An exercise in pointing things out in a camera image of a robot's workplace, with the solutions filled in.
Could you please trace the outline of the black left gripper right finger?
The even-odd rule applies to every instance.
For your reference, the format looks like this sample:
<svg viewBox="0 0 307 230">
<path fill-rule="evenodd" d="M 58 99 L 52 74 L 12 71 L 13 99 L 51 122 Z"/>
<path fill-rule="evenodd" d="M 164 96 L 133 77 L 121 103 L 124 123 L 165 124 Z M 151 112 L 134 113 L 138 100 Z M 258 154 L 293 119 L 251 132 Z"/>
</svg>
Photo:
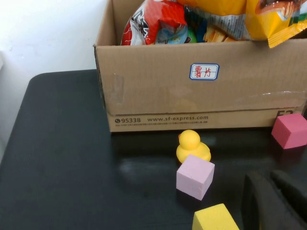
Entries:
<svg viewBox="0 0 307 230">
<path fill-rule="evenodd" d="M 298 215 L 306 217 L 307 186 L 280 170 L 271 171 L 270 177 Z"/>
</svg>

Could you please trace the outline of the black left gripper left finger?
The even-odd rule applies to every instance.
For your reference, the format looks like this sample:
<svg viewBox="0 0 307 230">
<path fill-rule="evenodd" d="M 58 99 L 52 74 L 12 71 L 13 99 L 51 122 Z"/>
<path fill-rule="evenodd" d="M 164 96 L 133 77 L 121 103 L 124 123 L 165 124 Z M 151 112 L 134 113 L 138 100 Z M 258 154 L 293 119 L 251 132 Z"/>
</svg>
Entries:
<svg viewBox="0 0 307 230">
<path fill-rule="evenodd" d="M 241 205 L 244 229 L 305 230 L 307 217 L 300 217 L 290 206 L 270 173 L 252 171 L 245 176 Z"/>
</svg>

